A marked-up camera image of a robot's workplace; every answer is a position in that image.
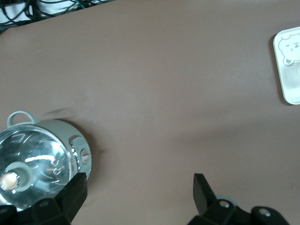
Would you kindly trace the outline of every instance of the lid knob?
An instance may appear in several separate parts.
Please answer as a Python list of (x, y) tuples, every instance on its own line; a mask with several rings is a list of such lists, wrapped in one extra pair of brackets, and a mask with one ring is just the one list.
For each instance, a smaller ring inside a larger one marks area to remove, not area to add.
[(19, 176), (15, 172), (6, 172), (0, 178), (3, 190), (12, 190), (18, 186), (19, 182)]

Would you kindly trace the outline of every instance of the cartoon bear face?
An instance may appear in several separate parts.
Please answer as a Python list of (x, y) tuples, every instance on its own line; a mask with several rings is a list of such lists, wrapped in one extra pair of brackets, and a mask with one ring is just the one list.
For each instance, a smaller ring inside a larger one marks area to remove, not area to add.
[(283, 63), (291, 66), (295, 61), (300, 61), (300, 34), (291, 35), (288, 39), (282, 39), (278, 47), (282, 52)]

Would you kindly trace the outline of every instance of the small electric pot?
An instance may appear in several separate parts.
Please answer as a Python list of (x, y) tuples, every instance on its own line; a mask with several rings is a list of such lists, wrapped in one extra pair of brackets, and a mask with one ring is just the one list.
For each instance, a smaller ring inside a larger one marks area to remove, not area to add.
[[(14, 124), (17, 114), (29, 122)], [(60, 120), (37, 120), (17, 111), (0, 132), (0, 205), (22, 211), (55, 196), (77, 173), (91, 171), (91, 153), (83, 135)]]

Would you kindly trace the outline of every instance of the white tray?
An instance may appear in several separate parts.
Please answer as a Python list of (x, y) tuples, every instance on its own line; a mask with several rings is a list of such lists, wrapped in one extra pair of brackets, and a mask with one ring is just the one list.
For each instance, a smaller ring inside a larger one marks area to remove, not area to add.
[(300, 27), (283, 30), (273, 41), (285, 100), (300, 104)]

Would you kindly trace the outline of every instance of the table surface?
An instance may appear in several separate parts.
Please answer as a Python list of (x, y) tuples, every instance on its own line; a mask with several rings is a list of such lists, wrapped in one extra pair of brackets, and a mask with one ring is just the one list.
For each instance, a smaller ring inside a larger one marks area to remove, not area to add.
[(300, 218), (299, 106), (272, 41), (298, 0), (117, 0), (0, 36), (1, 130), (26, 110), (90, 143), (73, 225), (184, 225), (193, 175), (250, 211)]

